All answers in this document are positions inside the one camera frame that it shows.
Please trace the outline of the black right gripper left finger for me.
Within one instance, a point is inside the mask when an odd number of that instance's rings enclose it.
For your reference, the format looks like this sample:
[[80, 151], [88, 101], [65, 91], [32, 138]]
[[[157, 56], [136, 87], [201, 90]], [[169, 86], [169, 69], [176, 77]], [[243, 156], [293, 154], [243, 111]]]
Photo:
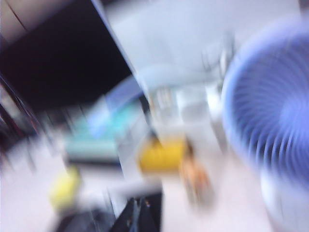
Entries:
[[138, 199], [130, 199], [117, 219], [118, 232], [139, 231], [140, 203]]

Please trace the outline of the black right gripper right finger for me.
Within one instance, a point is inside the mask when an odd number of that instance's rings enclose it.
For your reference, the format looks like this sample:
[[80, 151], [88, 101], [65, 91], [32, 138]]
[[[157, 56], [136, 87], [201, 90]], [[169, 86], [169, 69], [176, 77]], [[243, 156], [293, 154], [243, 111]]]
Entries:
[[140, 198], [139, 231], [160, 231], [160, 209], [157, 200]]

